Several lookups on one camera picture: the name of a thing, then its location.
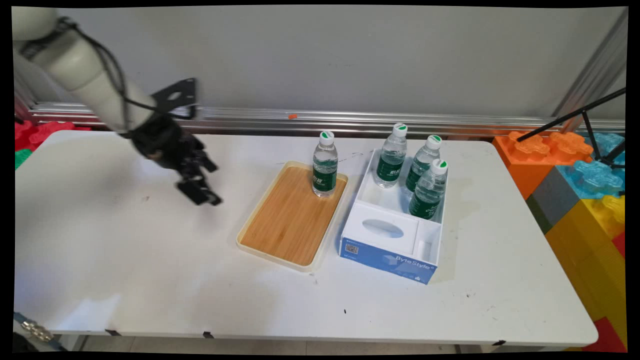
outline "wooden tray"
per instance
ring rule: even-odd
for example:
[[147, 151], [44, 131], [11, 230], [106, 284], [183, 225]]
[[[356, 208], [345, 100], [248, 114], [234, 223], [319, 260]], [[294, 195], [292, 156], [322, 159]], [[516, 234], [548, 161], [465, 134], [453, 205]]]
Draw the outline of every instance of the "wooden tray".
[[312, 167], [289, 161], [237, 236], [238, 247], [299, 271], [311, 271], [348, 178], [337, 174], [331, 197], [311, 189]]

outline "tissue box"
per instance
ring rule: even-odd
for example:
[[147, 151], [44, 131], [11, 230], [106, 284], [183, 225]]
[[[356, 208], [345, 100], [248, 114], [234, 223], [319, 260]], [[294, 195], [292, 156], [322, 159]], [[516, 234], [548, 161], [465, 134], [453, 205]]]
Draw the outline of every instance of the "tissue box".
[[438, 268], [445, 196], [449, 189], [431, 220], [410, 215], [411, 198], [404, 182], [413, 158], [404, 159], [396, 185], [383, 189], [373, 179], [380, 152], [377, 149], [371, 155], [358, 189], [342, 231], [340, 257], [427, 284]]

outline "plastic bottle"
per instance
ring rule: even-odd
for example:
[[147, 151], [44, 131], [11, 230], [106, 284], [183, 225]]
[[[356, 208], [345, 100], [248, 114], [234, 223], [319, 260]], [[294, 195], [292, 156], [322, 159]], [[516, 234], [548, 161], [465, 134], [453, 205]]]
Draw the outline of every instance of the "plastic bottle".
[[427, 220], [433, 217], [444, 195], [448, 168], [449, 165], [444, 160], [436, 159], [431, 162], [429, 170], [420, 176], [411, 197], [409, 203], [411, 215]]
[[329, 197], [335, 189], [335, 176], [338, 172], [338, 151], [333, 144], [331, 131], [320, 133], [320, 142], [314, 151], [313, 191], [320, 197]]
[[411, 170], [409, 170], [405, 183], [409, 192], [415, 190], [415, 185], [418, 183], [420, 176], [429, 169], [433, 160], [440, 159], [440, 144], [442, 144], [442, 139], [438, 135], [429, 135], [424, 146], [415, 153]]
[[390, 188], [396, 184], [406, 156], [406, 125], [401, 122], [394, 125], [391, 135], [385, 140], [380, 152], [380, 160], [375, 183], [381, 188]]

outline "green and white cap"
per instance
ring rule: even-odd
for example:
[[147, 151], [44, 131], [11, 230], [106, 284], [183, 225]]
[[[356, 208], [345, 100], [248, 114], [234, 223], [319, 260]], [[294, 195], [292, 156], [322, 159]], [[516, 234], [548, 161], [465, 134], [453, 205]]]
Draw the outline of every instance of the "green and white cap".
[[449, 168], [449, 164], [443, 159], [435, 159], [431, 162], [429, 170], [436, 175], [444, 175]]
[[394, 125], [394, 130], [392, 132], [393, 135], [396, 135], [399, 138], [404, 138], [406, 136], [406, 125], [399, 122]]
[[334, 135], [329, 130], [324, 130], [320, 133], [320, 143], [323, 145], [331, 145], [333, 144]]
[[429, 135], [427, 138], [427, 147], [431, 150], [438, 150], [442, 144], [442, 138], [438, 135]]

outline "red foam block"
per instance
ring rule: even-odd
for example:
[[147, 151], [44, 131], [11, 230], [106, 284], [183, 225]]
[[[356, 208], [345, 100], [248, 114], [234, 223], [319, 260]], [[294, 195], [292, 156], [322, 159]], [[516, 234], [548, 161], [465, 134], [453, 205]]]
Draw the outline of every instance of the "red foam block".
[[623, 231], [620, 235], [616, 236], [613, 240], [613, 245], [616, 246], [616, 249], [620, 251], [622, 257], [625, 257], [625, 232]]
[[15, 124], [15, 150], [22, 149], [34, 150], [31, 148], [31, 142], [29, 142], [29, 136], [36, 132], [36, 127], [32, 123], [25, 121], [24, 124]]
[[37, 149], [49, 135], [60, 130], [73, 130], [75, 127], [72, 122], [48, 122], [36, 128], [36, 133], [29, 136], [29, 142]]
[[622, 343], [618, 334], [611, 326], [607, 317], [593, 322], [598, 330], [598, 341], [583, 347], [582, 351], [591, 352], [627, 352], [625, 345]]

